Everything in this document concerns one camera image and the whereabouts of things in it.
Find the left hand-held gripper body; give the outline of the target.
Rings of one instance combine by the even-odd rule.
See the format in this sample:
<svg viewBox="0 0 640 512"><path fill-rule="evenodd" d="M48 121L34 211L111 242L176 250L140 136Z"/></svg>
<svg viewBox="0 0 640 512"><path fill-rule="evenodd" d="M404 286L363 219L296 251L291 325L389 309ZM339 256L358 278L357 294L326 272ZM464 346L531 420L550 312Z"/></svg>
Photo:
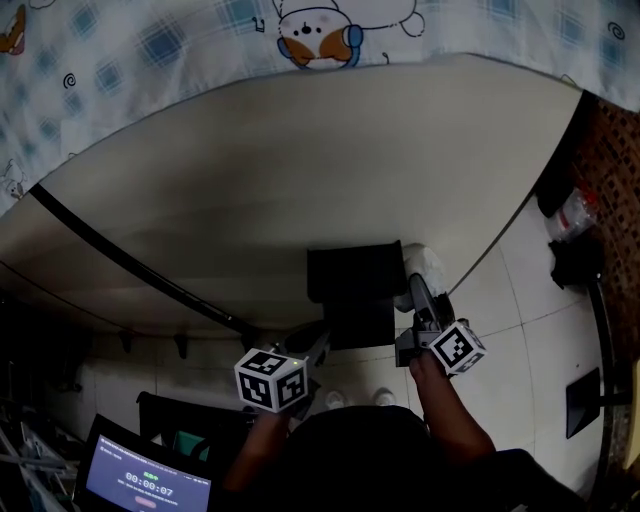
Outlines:
<svg viewBox="0 0 640 512"><path fill-rule="evenodd" d="M239 398L260 411L303 420L320 388L317 368L312 353L288 353L287 339L252 348L234 366Z"/></svg>

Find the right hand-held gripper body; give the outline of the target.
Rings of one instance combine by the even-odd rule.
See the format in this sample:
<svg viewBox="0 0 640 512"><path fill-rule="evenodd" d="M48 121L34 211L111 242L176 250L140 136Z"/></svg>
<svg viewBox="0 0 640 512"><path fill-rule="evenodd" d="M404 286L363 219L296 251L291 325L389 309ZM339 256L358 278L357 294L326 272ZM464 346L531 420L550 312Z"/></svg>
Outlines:
<svg viewBox="0 0 640 512"><path fill-rule="evenodd" d="M441 363L446 375L461 375L485 355L486 348L465 318L454 317L449 297L444 294L419 312L412 310L412 325L396 335L397 367L408 367L423 352Z"/></svg>

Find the white toilet paper roll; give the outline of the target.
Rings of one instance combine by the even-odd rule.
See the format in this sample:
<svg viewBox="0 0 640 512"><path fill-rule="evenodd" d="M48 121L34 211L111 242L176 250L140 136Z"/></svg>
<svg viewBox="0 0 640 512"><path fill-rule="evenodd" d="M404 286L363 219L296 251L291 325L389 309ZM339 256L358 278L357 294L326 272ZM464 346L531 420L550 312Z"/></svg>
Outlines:
<svg viewBox="0 0 640 512"><path fill-rule="evenodd" d="M402 258L407 281L416 274L422 278L433 298L447 293L444 266L430 248L418 243L405 245Z"/></svg>

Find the person's left forearm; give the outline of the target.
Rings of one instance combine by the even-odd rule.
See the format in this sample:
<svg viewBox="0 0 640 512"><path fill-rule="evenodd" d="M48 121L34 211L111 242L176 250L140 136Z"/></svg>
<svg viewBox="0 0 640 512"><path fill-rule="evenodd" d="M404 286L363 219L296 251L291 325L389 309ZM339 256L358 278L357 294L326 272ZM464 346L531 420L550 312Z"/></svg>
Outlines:
<svg viewBox="0 0 640 512"><path fill-rule="evenodd" d="M224 490L246 490L276 461L288 437L290 421L291 415L285 412L258 416L223 480Z"/></svg>

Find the person's right forearm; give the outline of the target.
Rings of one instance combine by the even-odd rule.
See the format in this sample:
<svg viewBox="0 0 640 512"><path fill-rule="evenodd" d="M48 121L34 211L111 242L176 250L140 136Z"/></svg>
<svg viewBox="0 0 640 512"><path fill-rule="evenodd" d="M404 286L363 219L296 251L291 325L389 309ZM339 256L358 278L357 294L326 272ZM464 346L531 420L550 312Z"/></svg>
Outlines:
<svg viewBox="0 0 640 512"><path fill-rule="evenodd" d="M469 465L496 452L491 438L466 409L430 351L412 359L409 370L426 425L451 465Z"/></svg>

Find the black chair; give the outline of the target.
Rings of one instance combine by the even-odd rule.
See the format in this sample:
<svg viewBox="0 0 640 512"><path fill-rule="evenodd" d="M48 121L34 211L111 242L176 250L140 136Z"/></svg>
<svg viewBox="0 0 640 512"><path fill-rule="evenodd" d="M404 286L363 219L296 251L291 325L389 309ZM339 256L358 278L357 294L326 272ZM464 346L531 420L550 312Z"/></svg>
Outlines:
<svg viewBox="0 0 640 512"><path fill-rule="evenodd" d="M230 464L243 446L257 414L198 405L141 392L136 403L139 410L140 436L159 439L162 446L173 450L178 430L211 441L210 465Z"/></svg>

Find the black box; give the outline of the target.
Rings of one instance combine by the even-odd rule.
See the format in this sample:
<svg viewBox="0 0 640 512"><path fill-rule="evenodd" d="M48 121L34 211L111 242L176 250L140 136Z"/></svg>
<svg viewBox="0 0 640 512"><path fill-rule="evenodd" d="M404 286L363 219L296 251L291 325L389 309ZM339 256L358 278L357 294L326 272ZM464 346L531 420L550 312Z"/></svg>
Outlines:
<svg viewBox="0 0 640 512"><path fill-rule="evenodd" d="M307 252L307 296L322 306L333 351L393 344L394 299L407 291L399 241Z"/></svg>

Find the green item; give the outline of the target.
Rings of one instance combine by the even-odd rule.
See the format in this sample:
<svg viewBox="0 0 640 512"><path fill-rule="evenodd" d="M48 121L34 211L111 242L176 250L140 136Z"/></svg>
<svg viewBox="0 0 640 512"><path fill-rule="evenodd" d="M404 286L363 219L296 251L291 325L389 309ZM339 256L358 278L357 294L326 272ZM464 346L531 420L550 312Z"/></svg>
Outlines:
<svg viewBox="0 0 640 512"><path fill-rule="evenodd" d="M173 441L173 450L190 458L207 461L211 441L185 431L178 430Z"/></svg>

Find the person's dark clothing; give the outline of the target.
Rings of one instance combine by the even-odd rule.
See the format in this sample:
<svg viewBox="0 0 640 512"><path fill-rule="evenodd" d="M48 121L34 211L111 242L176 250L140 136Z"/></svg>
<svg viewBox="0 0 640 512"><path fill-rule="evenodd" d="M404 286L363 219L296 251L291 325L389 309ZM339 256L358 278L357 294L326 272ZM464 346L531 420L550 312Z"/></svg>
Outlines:
<svg viewBox="0 0 640 512"><path fill-rule="evenodd" d="M227 512L587 512L524 450L451 465L424 423L397 406L313 415L249 488L222 484L214 505Z"/></svg>

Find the black flat plate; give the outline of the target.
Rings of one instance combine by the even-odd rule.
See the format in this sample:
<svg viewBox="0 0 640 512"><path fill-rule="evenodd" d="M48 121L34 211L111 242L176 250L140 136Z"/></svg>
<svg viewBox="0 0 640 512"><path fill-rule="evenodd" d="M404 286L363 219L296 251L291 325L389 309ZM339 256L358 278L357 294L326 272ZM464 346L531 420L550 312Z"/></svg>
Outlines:
<svg viewBox="0 0 640 512"><path fill-rule="evenodd" d="M566 438L571 439L600 414L600 370L591 370L566 387Z"/></svg>

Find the black bag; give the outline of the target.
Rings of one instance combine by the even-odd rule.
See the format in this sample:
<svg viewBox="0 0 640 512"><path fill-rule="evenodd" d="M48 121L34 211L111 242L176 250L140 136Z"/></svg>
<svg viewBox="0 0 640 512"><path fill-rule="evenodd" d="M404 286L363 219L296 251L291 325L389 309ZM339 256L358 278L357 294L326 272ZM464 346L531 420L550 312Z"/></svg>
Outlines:
<svg viewBox="0 0 640 512"><path fill-rule="evenodd" d="M551 278L561 289L597 282L604 268L602 244L590 236L579 236L571 241L551 241L548 244L554 266Z"/></svg>

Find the black curved pole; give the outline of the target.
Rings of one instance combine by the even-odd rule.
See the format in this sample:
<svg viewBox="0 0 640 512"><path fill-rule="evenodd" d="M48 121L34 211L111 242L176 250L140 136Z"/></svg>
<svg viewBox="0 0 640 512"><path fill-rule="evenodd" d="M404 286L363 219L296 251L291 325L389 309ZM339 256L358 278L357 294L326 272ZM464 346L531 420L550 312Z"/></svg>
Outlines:
<svg viewBox="0 0 640 512"><path fill-rule="evenodd" d="M627 476L623 465L631 430L631 370L620 365L615 355L602 284L591 282L588 292L601 349L602 394L599 404L603 417L601 448L590 503L593 510L609 511L622 501Z"/></svg>

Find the laptop with lit screen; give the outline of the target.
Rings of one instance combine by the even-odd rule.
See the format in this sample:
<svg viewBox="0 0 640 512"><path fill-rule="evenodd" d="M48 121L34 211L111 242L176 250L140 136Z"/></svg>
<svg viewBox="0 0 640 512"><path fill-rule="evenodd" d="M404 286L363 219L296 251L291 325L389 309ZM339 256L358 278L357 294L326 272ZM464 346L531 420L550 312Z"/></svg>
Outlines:
<svg viewBox="0 0 640 512"><path fill-rule="evenodd" d="M78 467L81 512L210 512L207 465L96 415Z"/></svg>

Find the clear plastic bottle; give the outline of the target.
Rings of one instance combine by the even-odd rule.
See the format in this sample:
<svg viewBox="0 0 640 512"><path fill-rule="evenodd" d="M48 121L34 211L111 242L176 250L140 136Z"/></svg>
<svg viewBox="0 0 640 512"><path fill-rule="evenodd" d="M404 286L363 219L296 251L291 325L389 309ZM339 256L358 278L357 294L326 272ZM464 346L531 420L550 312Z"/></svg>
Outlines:
<svg viewBox="0 0 640 512"><path fill-rule="evenodd" d="M593 192L574 188L558 210L545 221L552 241L569 242L597 222L597 197Z"/></svg>

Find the yellow wooden board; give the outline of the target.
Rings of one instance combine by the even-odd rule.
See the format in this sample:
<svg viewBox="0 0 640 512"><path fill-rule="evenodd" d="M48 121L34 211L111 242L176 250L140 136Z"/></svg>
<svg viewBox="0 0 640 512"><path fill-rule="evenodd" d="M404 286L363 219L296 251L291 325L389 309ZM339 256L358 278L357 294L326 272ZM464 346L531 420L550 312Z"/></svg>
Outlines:
<svg viewBox="0 0 640 512"><path fill-rule="evenodd" d="M640 457L640 358L632 367L632 398L630 410L629 435L623 469L629 470Z"/></svg>

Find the black strip on table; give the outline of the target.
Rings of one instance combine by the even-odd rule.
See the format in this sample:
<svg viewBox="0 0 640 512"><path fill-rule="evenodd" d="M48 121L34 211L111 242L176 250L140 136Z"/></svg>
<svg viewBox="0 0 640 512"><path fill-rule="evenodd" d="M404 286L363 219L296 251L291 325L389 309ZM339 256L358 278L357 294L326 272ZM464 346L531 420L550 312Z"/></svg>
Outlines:
<svg viewBox="0 0 640 512"><path fill-rule="evenodd" d="M29 190L29 194L85 243L151 288L154 288L209 320L240 334L248 340L255 341L257 339L259 334L258 328L224 312L220 308L155 272L93 229L41 185L34 185Z"/></svg>

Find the brown lattice mat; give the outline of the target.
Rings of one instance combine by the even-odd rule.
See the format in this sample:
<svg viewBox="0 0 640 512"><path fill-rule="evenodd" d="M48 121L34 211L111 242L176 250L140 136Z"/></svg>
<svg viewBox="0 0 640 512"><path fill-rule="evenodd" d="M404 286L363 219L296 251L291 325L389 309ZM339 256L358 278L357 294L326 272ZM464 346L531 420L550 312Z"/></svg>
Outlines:
<svg viewBox="0 0 640 512"><path fill-rule="evenodd" d="M584 93L571 171L597 198L616 359L640 358L640 113Z"/></svg>

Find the metal rack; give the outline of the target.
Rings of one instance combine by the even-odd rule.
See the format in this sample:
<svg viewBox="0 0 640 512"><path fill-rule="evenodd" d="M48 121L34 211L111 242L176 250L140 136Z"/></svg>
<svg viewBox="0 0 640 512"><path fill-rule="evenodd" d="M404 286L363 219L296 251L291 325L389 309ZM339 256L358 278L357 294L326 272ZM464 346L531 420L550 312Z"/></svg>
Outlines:
<svg viewBox="0 0 640 512"><path fill-rule="evenodd" d="M0 398L0 512L80 512L84 442L41 411Z"/></svg>

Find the cartoon print plaid cloth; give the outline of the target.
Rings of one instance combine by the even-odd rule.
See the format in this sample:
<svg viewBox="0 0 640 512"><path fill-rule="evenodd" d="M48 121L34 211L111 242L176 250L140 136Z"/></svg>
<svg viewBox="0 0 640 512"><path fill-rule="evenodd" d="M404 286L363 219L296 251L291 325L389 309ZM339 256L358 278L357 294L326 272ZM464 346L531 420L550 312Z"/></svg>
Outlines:
<svg viewBox="0 0 640 512"><path fill-rule="evenodd" d="M640 0L0 0L0 216L68 159L210 90L446 54L640 112Z"/></svg>

